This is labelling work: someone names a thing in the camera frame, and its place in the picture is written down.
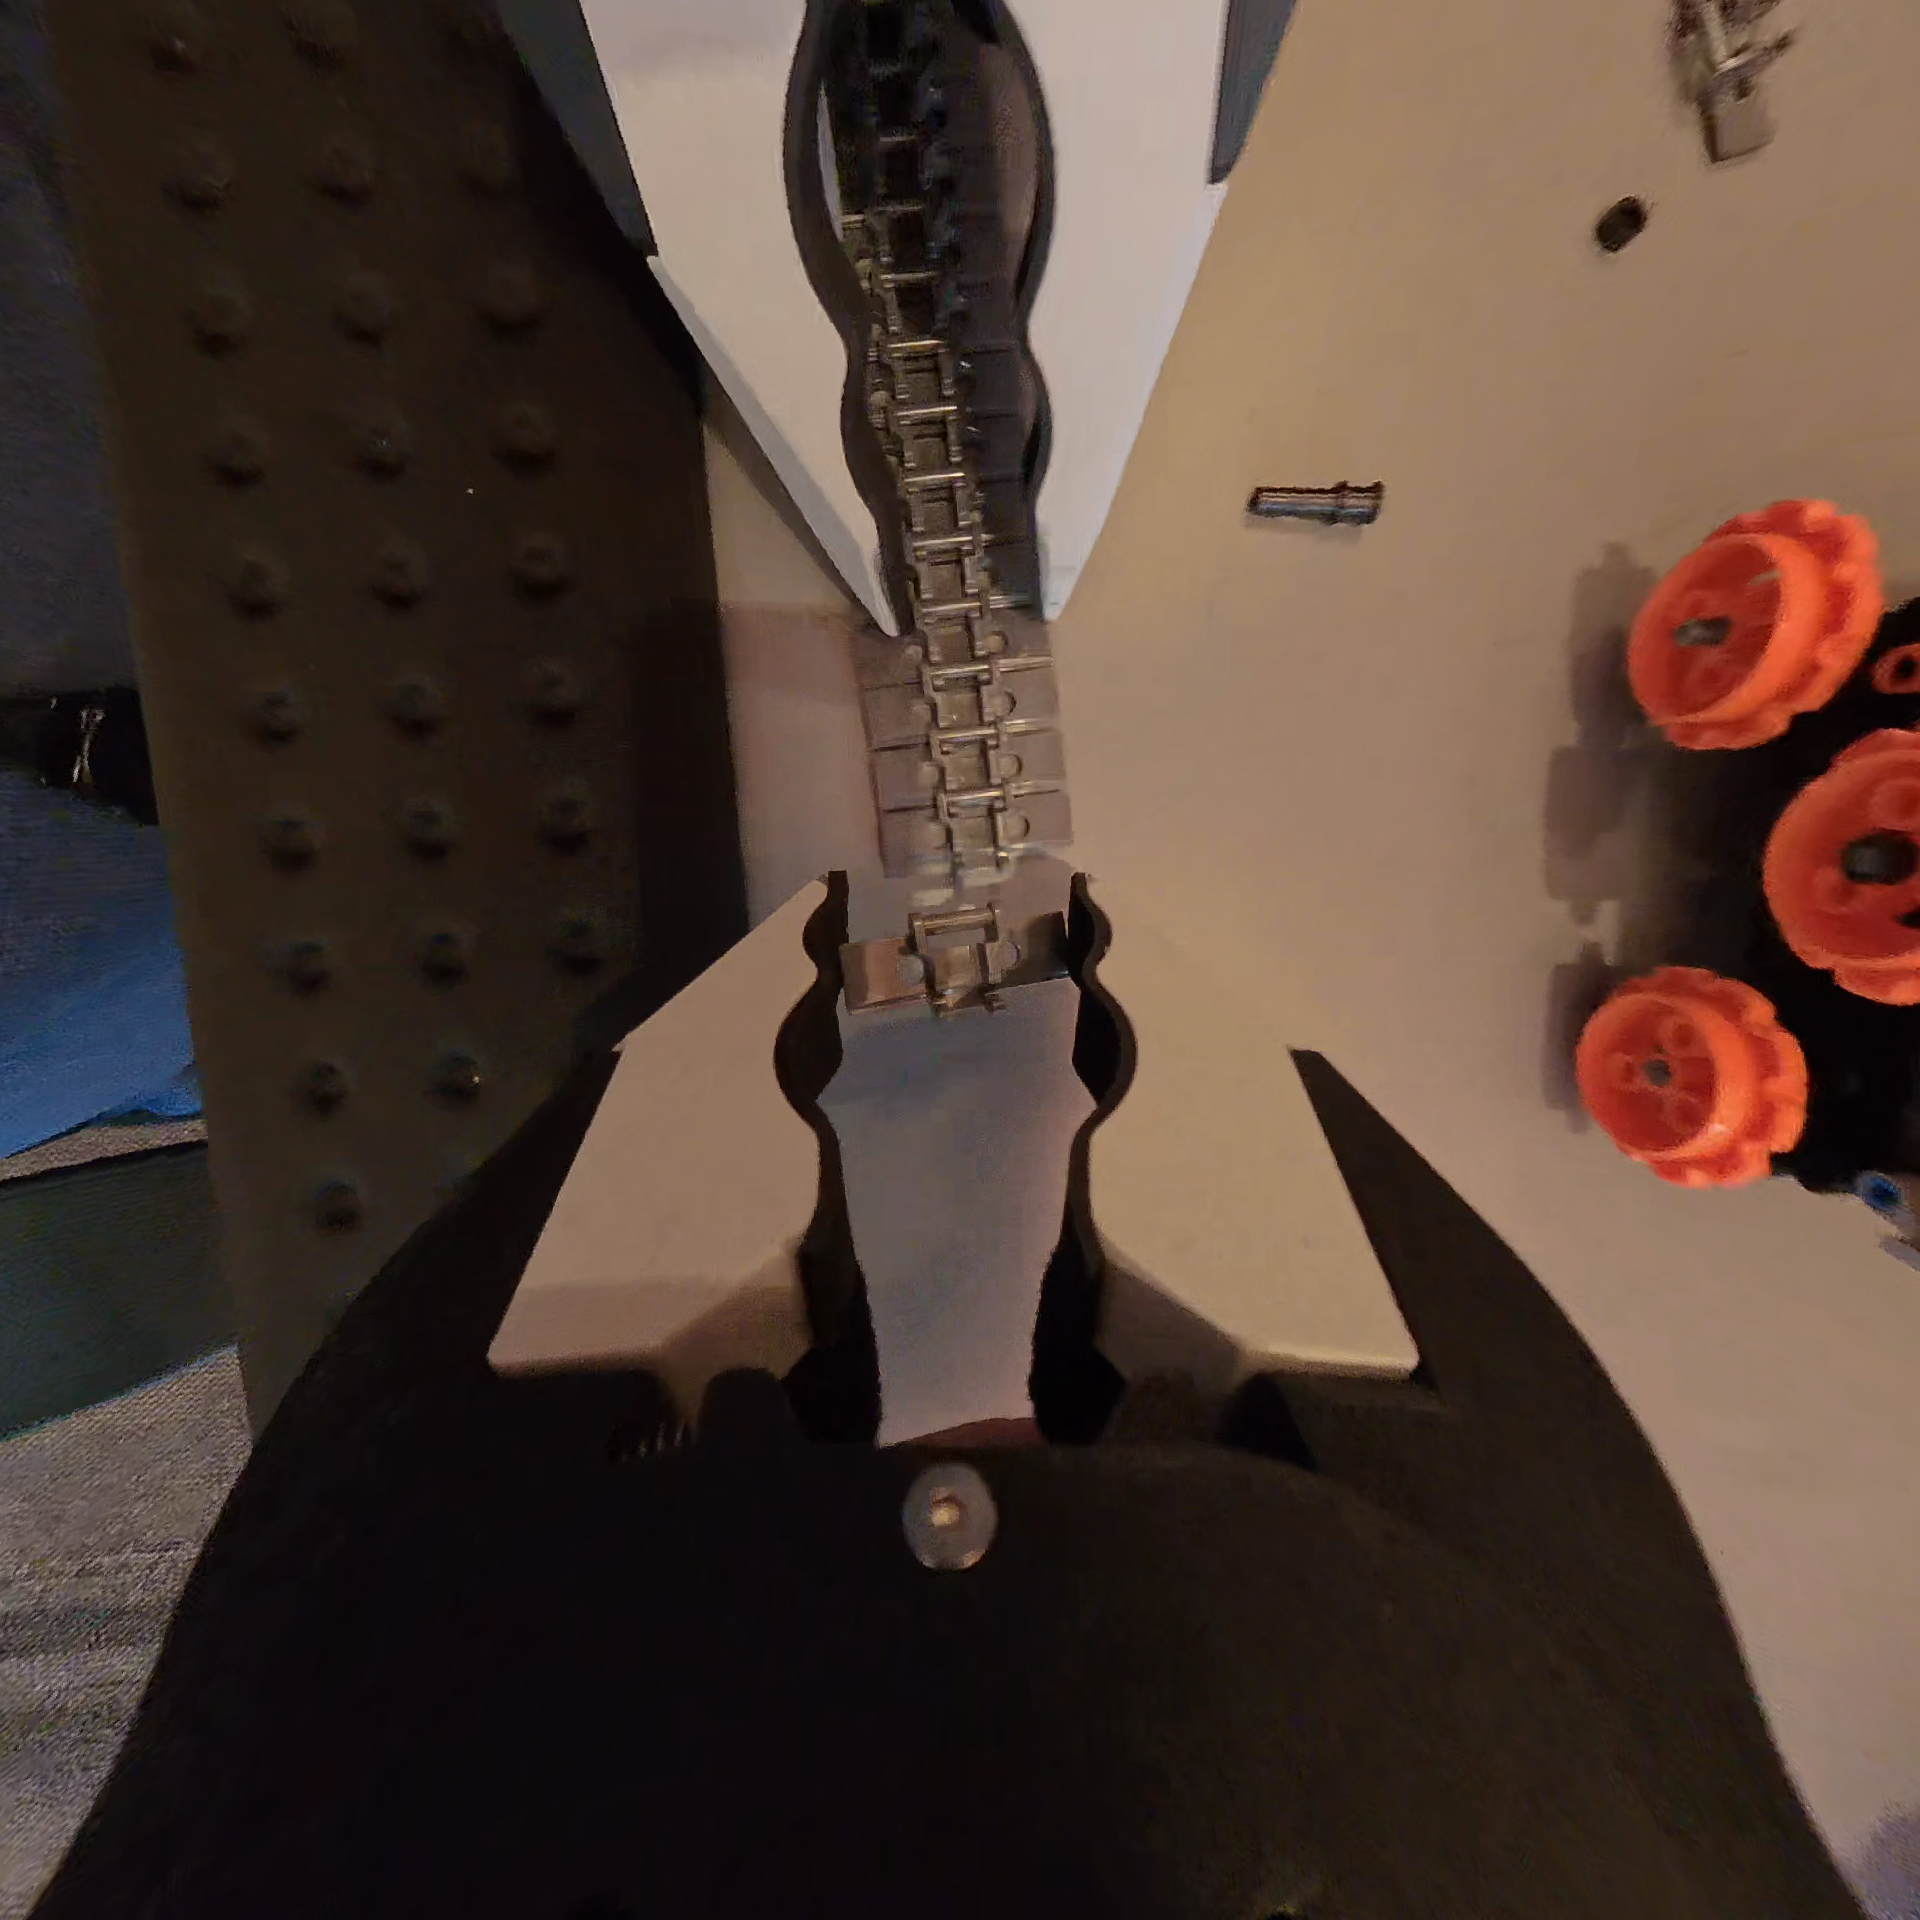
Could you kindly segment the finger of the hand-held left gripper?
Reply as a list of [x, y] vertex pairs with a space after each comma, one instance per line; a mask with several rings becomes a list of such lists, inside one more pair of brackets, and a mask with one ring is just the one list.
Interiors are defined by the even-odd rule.
[[584, 5], [653, 272], [833, 571], [885, 633], [842, 433], [844, 344], [809, 284], [784, 132], [803, 5]]
[[1040, 615], [1076, 588], [1218, 219], [1229, 5], [1015, 5], [1049, 132], [1051, 224], [1029, 309], [1046, 388]]

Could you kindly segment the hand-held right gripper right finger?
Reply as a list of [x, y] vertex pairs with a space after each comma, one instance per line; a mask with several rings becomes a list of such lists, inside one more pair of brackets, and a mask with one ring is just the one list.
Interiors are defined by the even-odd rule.
[[1049, 1445], [1094, 1445], [1129, 1397], [1218, 1423], [1257, 1382], [1405, 1387], [1421, 1351], [1304, 1069], [1229, 968], [1070, 876], [1066, 1145], [1029, 1397]]

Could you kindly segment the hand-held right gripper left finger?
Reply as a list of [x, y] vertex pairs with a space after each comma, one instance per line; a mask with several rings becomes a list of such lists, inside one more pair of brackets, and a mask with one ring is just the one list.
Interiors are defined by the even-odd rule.
[[772, 1374], [821, 1445], [877, 1437], [877, 1339], [821, 1099], [848, 876], [806, 881], [616, 1045], [492, 1336], [504, 1374], [641, 1368], [694, 1414]]

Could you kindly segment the single grey track link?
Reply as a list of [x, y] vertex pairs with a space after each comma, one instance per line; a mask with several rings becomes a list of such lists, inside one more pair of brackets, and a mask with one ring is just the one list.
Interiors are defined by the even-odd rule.
[[1066, 977], [1066, 918], [1015, 921], [995, 902], [916, 912], [900, 934], [842, 945], [839, 968], [848, 1016], [912, 1005], [935, 1016], [995, 1013], [1008, 994]]
[[1669, 70], [1714, 166], [1749, 160], [1772, 142], [1764, 78], [1792, 49], [1783, 5], [1669, 5]]

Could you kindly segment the black perforated panel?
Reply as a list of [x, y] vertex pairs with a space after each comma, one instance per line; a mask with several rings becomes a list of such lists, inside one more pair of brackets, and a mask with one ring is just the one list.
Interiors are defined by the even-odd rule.
[[700, 376], [496, 5], [44, 5], [262, 1432], [745, 931]]

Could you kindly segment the grey orange toy block vehicle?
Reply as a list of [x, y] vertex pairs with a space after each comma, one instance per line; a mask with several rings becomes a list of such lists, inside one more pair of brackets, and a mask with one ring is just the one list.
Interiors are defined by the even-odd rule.
[[1915, 1265], [1915, 598], [1863, 516], [1772, 501], [1648, 585], [1618, 671], [1679, 949], [1595, 995], [1581, 1106], [1673, 1190], [1852, 1199]]

